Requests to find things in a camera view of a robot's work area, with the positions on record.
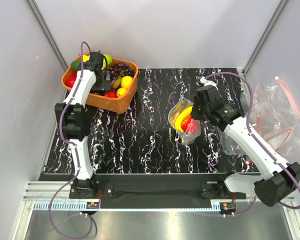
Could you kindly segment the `yellow toy banana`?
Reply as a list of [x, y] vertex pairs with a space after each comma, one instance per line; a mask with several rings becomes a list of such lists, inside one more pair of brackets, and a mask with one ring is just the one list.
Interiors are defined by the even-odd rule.
[[185, 120], [188, 116], [191, 115], [193, 106], [189, 106], [186, 109], [184, 109], [176, 118], [174, 122], [174, 127], [177, 131], [183, 133], [184, 130], [182, 129], [182, 122]]

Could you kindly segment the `clear blue zip top bag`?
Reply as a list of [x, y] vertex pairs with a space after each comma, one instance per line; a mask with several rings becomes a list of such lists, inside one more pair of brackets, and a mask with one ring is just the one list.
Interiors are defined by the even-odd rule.
[[168, 121], [183, 145], [192, 144], [201, 135], [201, 122], [192, 118], [194, 103], [182, 94], [168, 113]]

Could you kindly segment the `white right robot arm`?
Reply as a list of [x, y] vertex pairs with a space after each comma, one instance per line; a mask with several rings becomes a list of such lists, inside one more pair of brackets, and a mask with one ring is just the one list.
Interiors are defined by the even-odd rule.
[[258, 175], [229, 173], [217, 185], [218, 195], [229, 198], [244, 193], [259, 198], [268, 207], [283, 203], [295, 190], [300, 193], [300, 164], [289, 163], [251, 127], [244, 112], [233, 104], [225, 104], [213, 85], [199, 87], [194, 96], [191, 116], [208, 121], [234, 140], [259, 170]]

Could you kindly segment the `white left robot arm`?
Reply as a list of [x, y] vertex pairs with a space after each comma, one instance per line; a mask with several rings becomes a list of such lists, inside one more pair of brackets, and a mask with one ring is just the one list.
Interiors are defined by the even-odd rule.
[[81, 192], [87, 198], [93, 198], [98, 193], [98, 186], [88, 151], [91, 128], [85, 106], [93, 87], [98, 91], [111, 88], [103, 66], [107, 64], [105, 55], [99, 51], [91, 52], [88, 61], [80, 62], [77, 78], [69, 95], [54, 107], [60, 136], [70, 146], [74, 162], [74, 178], [70, 181], [72, 191]]

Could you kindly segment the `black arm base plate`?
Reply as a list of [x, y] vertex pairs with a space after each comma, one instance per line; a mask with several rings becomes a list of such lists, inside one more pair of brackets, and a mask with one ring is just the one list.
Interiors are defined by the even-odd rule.
[[137, 173], [97, 174], [91, 180], [74, 180], [70, 186], [71, 199], [102, 199], [119, 197], [199, 197], [207, 200], [245, 199], [244, 193], [232, 193], [223, 180], [227, 173]]

